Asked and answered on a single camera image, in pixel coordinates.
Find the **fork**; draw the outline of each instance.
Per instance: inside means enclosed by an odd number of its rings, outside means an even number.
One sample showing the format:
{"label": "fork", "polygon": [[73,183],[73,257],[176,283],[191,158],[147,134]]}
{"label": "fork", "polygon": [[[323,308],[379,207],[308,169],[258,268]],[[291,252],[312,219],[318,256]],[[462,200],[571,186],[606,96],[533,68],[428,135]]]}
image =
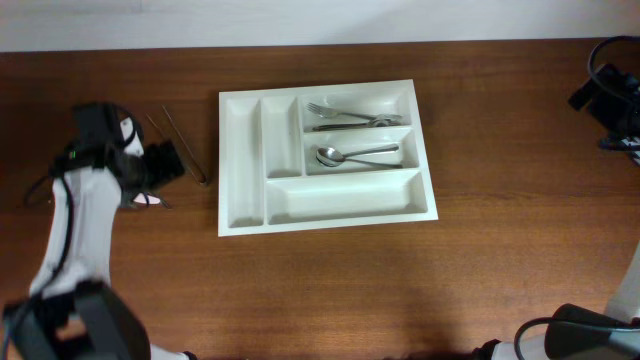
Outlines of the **fork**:
{"label": "fork", "polygon": [[341,110],[337,110],[337,109],[333,109],[325,106],[320,106],[314,103],[308,103],[307,110],[325,119],[333,119],[340,115],[347,115],[347,116],[357,117],[357,118],[366,119],[366,120],[376,120],[376,119],[388,119],[388,120],[396,120],[396,121],[402,120],[402,116],[400,115],[380,114],[376,116],[376,115],[368,115],[368,114],[358,114],[358,113],[352,113],[347,111],[341,111]]}

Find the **cutlery tray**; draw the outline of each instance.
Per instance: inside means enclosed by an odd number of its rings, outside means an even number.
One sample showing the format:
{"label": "cutlery tray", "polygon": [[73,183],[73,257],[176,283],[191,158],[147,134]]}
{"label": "cutlery tray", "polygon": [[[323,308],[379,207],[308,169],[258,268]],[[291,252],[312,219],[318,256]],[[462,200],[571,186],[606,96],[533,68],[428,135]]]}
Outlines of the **cutlery tray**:
{"label": "cutlery tray", "polygon": [[[308,103],[355,113],[402,115],[400,126],[313,132],[323,119]],[[397,144],[394,153],[325,167],[319,147],[343,154]],[[220,93],[218,235],[436,220],[412,80]]]}

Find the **spoon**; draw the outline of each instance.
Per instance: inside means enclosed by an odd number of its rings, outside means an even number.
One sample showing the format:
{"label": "spoon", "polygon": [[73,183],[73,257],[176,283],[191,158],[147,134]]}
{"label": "spoon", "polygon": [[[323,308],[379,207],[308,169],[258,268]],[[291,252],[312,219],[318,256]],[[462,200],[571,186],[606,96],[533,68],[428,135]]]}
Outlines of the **spoon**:
{"label": "spoon", "polygon": [[369,149],[369,150],[354,151],[347,154],[342,154],[340,153],[340,151],[336,150],[335,148],[326,147],[326,148],[320,148],[318,149],[318,151],[316,151],[316,159],[318,159],[318,161],[322,165],[329,166],[329,167],[340,166],[340,164],[344,163],[345,161],[353,161],[353,162],[365,163],[368,165],[377,165],[377,166],[390,167],[393,169],[400,169],[402,168],[402,165],[381,164],[381,163],[372,163],[368,161],[348,159],[349,157],[358,156],[358,155],[383,154],[383,153],[395,152],[395,151],[398,151],[398,149],[400,149],[400,147],[396,144],[393,144],[393,145],[385,145],[382,147]]}
{"label": "spoon", "polygon": [[361,124],[331,124],[320,125],[313,128],[313,131],[327,131],[327,130],[344,130],[344,129],[358,129],[358,128],[373,128],[373,127],[386,127],[386,126],[398,126],[399,121],[393,119],[375,119],[367,123]]}

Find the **wooden table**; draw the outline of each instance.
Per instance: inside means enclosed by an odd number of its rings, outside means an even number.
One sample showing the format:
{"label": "wooden table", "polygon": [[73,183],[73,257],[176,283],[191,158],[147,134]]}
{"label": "wooden table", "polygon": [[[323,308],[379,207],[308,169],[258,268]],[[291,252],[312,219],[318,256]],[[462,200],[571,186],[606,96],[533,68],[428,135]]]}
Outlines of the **wooden table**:
{"label": "wooden table", "polygon": [[[602,311],[640,235],[640,169],[566,104],[596,42],[1,54],[0,299],[40,265],[52,207],[20,203],[72,139],[70,107],[110,100],[141,119],[166,105],[213,176],[163,188],[173,211],[116,215],[112,285],[156,344],[375,359],[511,340],[567,302]],[[609,54],[640,75],[638,47]],[[397,79],[415,81],[440,220],[217,237],[218,92]]]}

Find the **white background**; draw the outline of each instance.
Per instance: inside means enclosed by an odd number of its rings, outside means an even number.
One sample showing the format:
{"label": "white background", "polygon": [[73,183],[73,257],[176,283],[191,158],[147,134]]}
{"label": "white background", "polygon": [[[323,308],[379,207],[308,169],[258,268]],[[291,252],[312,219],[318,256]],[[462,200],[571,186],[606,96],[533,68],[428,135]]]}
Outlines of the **white background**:
{"label": "white background", "polygon": [[0,0],[0,51],[640,34],[640,0]]}

